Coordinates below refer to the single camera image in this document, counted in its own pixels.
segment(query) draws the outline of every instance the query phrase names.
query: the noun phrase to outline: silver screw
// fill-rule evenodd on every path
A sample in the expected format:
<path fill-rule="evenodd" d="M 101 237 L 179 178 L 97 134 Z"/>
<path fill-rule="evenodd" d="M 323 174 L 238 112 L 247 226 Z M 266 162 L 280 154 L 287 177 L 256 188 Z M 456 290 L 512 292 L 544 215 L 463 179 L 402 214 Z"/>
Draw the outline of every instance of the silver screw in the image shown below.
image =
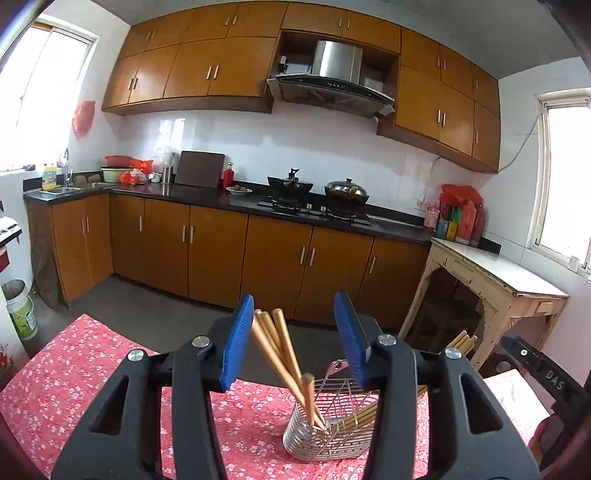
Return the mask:
<path fill-rule="evenodd" d="M 396 337 L 389 333 L 382 333 L 378 335 L 378 342 L 384 346 L 396 345 Z"/>
<path fill-rule="evenodd" d="M 195 337 L 191 343 L 197 348 L 203 348 L 204 346 L 209 345 L 209 338 L 205 335 L 199 335 L 198 337 Z"/>
<path fill-rule="evenodd" d="M 127 360 L 130 362 L 139 362 L 144 357 L 144 351 L 136 348 L 127 354 Z"/>
<path fill-rule="evenodd" d="M 445 356 L 451 358 L 452 360 L 456 360 L 462 357 L 462 352 L 457 348 L 449 346 L 445 349 Z"/>

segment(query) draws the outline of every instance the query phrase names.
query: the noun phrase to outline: metal wire basket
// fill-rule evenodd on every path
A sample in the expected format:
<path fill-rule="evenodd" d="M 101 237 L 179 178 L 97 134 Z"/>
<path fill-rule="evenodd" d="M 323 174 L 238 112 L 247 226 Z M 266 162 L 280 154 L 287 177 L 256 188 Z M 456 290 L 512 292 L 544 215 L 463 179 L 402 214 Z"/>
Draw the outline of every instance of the metal wire basket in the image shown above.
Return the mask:
<path fill-rule="evenodd" d="M 364 392 L 352 378 L 331 378 L 347 368 L 347 360 L 330 364 L 322 380 L 314 383 L 316 407 L 326 422 L 326 430 L 311 426 L 306 410 L 295 403 L 283 434 L 283 446 L 297 460 L 341 460 L 355 458 L 371 444 L 374 423 L 360 424 L 357 413 L 378 399 L 378 393 Z"/>

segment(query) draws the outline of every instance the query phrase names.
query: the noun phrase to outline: white plate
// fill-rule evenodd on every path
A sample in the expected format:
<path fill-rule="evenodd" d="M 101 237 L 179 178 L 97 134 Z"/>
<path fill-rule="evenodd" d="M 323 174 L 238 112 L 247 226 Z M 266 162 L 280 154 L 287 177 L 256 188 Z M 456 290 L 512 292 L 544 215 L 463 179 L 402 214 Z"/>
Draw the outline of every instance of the white plate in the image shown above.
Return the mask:
<path fill-rule="evenodd" d="M 226 187 L 226 190 L 229 191 L 232 195 L 248 195 L 249 193 L 252 193 L 251 189 L 246 189 L 246 190 L 233 190 L 232 187 Z"/>

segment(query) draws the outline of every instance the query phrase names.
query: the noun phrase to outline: red floral tablecloth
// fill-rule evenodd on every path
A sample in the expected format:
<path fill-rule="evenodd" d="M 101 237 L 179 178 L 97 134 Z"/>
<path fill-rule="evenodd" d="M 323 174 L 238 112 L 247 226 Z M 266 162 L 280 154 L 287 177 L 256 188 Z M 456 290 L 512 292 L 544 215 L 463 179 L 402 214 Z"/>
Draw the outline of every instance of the red floral tablecloth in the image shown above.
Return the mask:
<path fill-rule="evenodd" d="M 52 340 L 0 393 L 0 412 L 23 449 L 46 475 L 74 426 L 121 359 L 137 343 L 82 315 Z M 524 441 L 548 414 L 515 371 L 486 382 Z M 240 480 L 359 480 L 366 455 L 353 460 L 301 463 L 281 439 L 293 408 L 278 387 L 237 380 L 212 394 L 217 435 L 228 478 Z M 417 403 L 415 478 L 427 473 L 428 399 Z M 174 477 L 171 392 L 163 391 L 161 444 L 164 475 Z"/>

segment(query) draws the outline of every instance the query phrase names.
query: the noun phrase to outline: bucket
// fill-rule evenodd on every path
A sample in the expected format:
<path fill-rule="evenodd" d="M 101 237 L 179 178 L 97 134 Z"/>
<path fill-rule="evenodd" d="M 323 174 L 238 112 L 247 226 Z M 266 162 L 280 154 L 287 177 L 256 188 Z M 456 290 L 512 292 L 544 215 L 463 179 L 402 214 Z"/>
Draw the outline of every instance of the bucket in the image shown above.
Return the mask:
<path fill-rule="evenodd" d="M 8 313 L 21 340 L 30 340 L 37 334 L 37 322 L 33 315 L 33 300 L 22 280 L 11 280 L 2 285 Z"/>

